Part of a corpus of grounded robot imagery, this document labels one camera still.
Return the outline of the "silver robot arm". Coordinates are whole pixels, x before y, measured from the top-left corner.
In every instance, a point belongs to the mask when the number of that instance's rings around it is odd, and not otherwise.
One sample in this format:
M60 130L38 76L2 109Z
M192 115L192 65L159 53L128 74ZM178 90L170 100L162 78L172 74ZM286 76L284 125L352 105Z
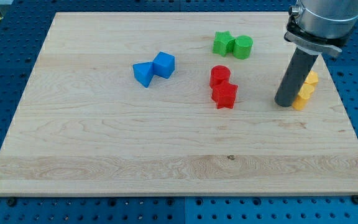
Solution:
M338 57L358 20L358 0L297 0L284 39L310 55Z

